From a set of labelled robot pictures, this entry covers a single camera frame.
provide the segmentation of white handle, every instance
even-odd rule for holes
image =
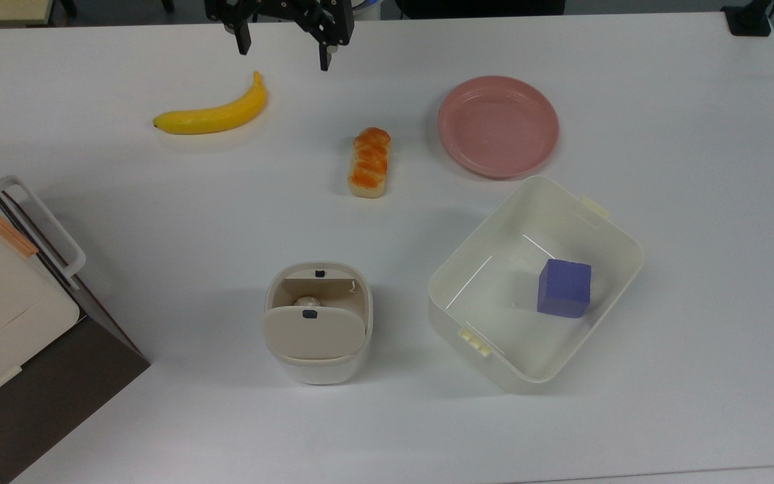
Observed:
[[[19,180],[18,177],[15,177],[14,175],[8,175],[8,177],[0,179],[0,192],[4,193],[5,190],[8,190],[15,185],[19,186],[25,191],[28,197],[32,199],[32,202],[34,202],[38,208],[40,208],[40,211],[43,212],[44,216],[49,218],[52,226],[55,227],[59,233],[61,233],[64,241],[67,242],[67,244],[71,246],[71,249],[73,249],[74,253],[76,253],[76,258],[70,264],[67,264],[65,267],[58,267],[65,278],[71,278],[71,276],[74,276],[77,272],[79,272],[80,269],[83,269],[83,266],[85,266],[85,252],[83,252],[83,249],[77,245],[76,240],[71,237],[71,234],[67,233],[67,230],[62,227],[62,224],[58,223],[55,215],[53,215],[52,212],[50,212],[50,209],[40,201],[38,196],[35,195],[34,191],[31,191],[30,188],[22,183],[22,180]],[[50,259],[54,264],[56,264],[56,266],[58,266],[58,261],[55,260],[55,257],[50,257]]]

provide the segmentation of black stand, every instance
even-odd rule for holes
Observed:
[[[0,387],[0,484],[7,484],[132,382],[148,362],[84,318]]]
[[[766,8],[772,0],[752,0],[744,7],[722,7],[730,33],[738,37],[768,37],[772,32]]]
[[[61,0],[61,2],[68,17],[77,16],[77,4],[73,3],[73,0]]]

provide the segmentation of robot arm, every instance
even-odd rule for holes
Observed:
[[[223,22],[234,33],[237,50],[246,55],[252,45],[247,19],[253,13],[292,19],[318,41],[322,71],[331,65],[331,54],[348,44],[354,30],[351,0],[205,0],[205,13],[215,22]]]

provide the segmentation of plastic plate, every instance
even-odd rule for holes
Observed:
[[[560,123],[548,99],[518,79],[477,77],[453,89],[438,113],[443,147],[491,178],[526,175],[550,156]]]

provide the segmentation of purple block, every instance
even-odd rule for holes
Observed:
[[[537,311],[564,318],[580,318],[590,306],[590,266],[549,259],[540,273]]]

